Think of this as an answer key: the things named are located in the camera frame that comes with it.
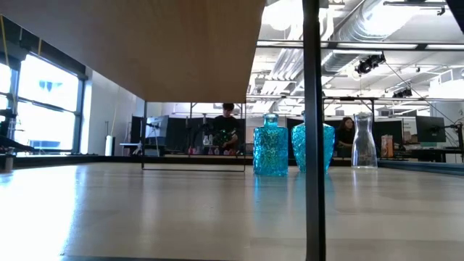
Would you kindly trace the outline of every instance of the desk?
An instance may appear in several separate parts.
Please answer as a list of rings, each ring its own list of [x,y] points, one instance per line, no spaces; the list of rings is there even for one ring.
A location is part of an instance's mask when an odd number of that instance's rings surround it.
[[[447,154],[461,154],[461,151],[459,149],[412,149],[411,153],[419,161],[445,163]]]

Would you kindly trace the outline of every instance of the blue glass vase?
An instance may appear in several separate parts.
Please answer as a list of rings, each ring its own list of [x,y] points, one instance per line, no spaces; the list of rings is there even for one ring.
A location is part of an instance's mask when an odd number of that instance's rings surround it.
[[[324,172],[327,173],[334,153],[335,128],[324,123]],[[299,124],[291,129],[291,144],[298,169],[306,172],[306,127]]]
[[[254,174],[285,176],[289,171],[289,132],[277,124],[278,115],[269,113],[264,126],[254,130]]]

